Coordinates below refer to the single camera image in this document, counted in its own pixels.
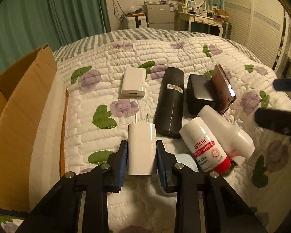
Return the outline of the teal curtain left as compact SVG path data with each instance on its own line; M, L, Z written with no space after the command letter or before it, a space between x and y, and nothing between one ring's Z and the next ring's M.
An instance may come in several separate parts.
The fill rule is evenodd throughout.
M106 0L3 0L0 74L44 44L58 50L110 30Z

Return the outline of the brown cardboard box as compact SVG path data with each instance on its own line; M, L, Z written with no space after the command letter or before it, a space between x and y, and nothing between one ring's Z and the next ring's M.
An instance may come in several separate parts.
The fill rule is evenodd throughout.
M48 45L0 75L0 208L30 212L64 173L69 92Z

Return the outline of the silver mini fridge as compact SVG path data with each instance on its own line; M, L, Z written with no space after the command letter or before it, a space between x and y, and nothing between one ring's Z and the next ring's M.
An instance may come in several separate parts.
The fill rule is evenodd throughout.
M149 28L174 30L174 6L172 4L147 5L146 18Z

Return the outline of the black silver power adapter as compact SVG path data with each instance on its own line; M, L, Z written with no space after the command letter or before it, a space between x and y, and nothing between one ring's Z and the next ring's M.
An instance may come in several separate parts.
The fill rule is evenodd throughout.
M215 108L217 101L218 97L210 79L197 74L189 76L186 103L191 115L196 116L205 105Z

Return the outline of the white power bank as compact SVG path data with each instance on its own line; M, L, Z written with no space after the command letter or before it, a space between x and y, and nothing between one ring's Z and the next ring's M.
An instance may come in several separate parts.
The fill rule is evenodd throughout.
M127 67L123 75L121 95L125 97L144 97L146 91L146 69Z

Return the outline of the white bottle red cap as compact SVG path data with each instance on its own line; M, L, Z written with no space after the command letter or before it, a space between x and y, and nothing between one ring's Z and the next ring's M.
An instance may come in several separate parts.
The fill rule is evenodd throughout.
M221 175L231 167L226 152L201 117L189 121L179 133L204 173Z

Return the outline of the plain white bottle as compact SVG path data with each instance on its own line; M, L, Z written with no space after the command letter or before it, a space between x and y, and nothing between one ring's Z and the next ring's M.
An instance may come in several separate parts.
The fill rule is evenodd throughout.
M241 166L254 153L252 138L239 126L231 124L212 107L205 105L197 115L214 134L228 158Z

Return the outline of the white floral quilt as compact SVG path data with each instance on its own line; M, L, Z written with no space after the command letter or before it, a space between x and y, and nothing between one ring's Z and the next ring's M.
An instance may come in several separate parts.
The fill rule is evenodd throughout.
M173 232L175 194L159 154L217 171L245 204L238 232L291 232L291 99L278 78L216 36L41 46L0 72L0 231L102 232L92 191L128 146L120 189L106 193L108 232Z

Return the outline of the white louvered wardrobe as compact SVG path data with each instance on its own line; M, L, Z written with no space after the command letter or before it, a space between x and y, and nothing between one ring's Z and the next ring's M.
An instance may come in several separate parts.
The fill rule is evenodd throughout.
M289 17L278 0L224 0L232 25L230 39L273 70L284 62Z

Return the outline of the white wall charger plug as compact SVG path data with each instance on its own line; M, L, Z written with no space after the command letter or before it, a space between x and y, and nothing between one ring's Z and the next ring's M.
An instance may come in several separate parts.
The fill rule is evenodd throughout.
M144 122L128 125L128 174L133 176L156 174L156 126L146 114Z

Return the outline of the white suitcase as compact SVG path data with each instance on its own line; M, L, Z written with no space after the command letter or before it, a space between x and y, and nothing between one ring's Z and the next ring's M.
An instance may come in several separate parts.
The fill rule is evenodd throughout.
M122 20L122 23L124 29L148 27L145 14L133 14L127 16Z

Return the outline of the light blue earbuds case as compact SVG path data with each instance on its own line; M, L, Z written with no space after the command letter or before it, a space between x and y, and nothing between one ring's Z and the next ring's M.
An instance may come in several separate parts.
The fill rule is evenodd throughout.
M189 154L175 154L175 158L178 163L182 163L196 173L199 172L196 161Z

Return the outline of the white dressing table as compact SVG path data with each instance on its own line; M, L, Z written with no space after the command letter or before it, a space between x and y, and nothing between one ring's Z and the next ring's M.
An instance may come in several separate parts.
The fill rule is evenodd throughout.
M191 32L191 24L192 23L200 23L208 26L215 26L219 28L219 37L223 36L223 21L207 17L201 16L197 14L190 14L185 12L178 12L179 19L188 22L188 32Z

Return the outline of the black cylindrical bottle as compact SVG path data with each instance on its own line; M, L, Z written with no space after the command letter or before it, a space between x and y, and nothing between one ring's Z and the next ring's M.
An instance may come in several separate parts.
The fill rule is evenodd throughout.
M162 80L153 123L156 132L170 138L180 138L184 102L184 72L168 67Z

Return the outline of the grey checked bed sheet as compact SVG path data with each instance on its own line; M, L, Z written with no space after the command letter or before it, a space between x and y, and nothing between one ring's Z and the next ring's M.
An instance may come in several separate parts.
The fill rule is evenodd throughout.
M53 52L53 56L55 58L55 62L60 63L89 50L93 50L113 42L144 40L175 42L189 37L213 37L220 40L223 39L222 37L211 34L189 33L181 30L161 30L147 27L129 28L126 30L116 30L80 39L72 44L60 47L58 50Z

